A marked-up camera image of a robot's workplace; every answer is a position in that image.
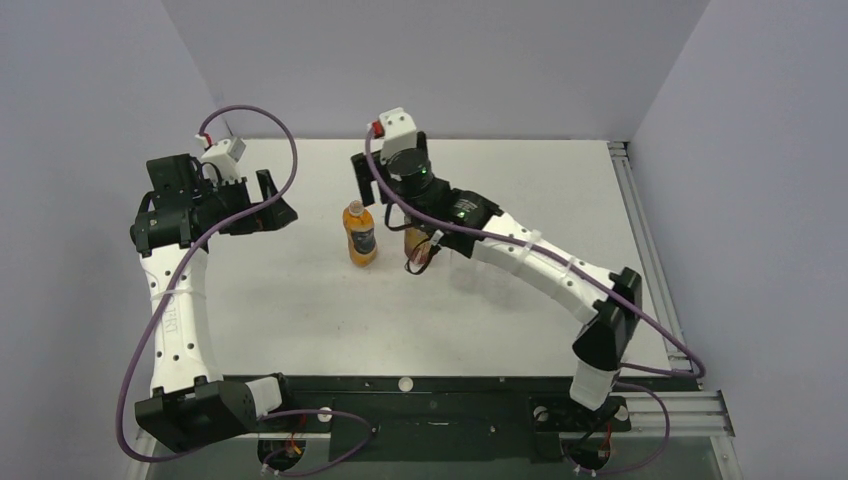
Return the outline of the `orange blue label bottle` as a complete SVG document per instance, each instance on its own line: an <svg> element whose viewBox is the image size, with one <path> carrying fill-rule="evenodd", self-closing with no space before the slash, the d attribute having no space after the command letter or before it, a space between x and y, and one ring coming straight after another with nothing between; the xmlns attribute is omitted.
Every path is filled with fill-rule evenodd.
<svg viewBox="0 0 848 480"><path fill-rule="evenodd" d="M349 257L358 267L370 265L377 256L375 222L362 201L352 201L343 211Z"/></svg>

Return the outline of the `gold red label bottle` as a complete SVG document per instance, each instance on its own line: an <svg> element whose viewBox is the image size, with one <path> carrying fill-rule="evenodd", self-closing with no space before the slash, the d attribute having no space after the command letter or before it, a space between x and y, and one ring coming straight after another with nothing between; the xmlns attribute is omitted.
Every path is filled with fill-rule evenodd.
<svg viewBox="0 0 848 480"><path fill-rule="evenodd" d="M420 275L429 267L434 256L431 251L431 234L418 228L411 216L405 215L404 220L408 224L404 231L404 252L407 257L405 270L410 274Z"/></svg>

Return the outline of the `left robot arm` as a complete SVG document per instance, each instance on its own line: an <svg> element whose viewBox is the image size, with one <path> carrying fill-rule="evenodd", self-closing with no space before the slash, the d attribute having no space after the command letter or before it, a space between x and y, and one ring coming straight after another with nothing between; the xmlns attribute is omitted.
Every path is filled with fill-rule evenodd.
<svg viewBox="0 0 848 480"><path fill-rule="evenodd" d="M249 235L297 220L269 170L256 173L268 207L250 200L234 161L200 161L189 154L146 164L152 189L142 199L131 239L140 256L155 315L150 396L135 403L138 425L176 454L251 433L262 419L291 427L298 402L282 374L225 376L208 324L208 240L217 232Z"/></svg>

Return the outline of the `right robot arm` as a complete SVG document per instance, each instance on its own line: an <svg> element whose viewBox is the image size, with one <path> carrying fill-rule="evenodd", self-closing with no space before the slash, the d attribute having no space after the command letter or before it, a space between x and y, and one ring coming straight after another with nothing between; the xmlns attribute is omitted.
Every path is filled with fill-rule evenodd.
<svg viewBox="0 0 848 480"><path fill-rule="evenodd" d="M508 272L581 323L572 344L577 367L564 413L578 427L598 420L640 320L640 274L574 257L522 226L495 202L436 177L422 132L413 135L406 149L358 153L351 163L365 205L381 201L401 207L412 226L426 233L434 252L449 249Z"/></svg>

